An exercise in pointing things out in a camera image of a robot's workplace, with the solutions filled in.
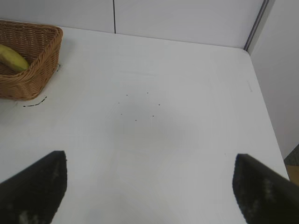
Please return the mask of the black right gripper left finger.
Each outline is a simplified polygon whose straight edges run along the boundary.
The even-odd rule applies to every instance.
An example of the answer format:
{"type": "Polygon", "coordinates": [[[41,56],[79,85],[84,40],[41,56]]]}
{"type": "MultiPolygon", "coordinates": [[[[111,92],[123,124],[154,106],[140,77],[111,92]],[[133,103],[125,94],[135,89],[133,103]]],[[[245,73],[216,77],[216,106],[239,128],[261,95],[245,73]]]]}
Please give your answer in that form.
{"type": "Polygon", "coordinates": [[[50,224],[67,190],[67,159],[53,151],[0,184],[2,224],[50,224]]]}

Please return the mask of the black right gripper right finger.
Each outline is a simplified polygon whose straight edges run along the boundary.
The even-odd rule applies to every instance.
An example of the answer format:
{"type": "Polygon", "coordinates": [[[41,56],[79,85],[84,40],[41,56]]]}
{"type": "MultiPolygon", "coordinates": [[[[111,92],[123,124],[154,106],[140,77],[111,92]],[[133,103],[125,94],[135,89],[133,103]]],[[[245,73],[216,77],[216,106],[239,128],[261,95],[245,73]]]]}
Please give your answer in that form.
{"type": "Polygon", "coordinates": [[[248,224],[297,224],[299,187],[249,154],[238,154],[233,193],[248,224]]]}

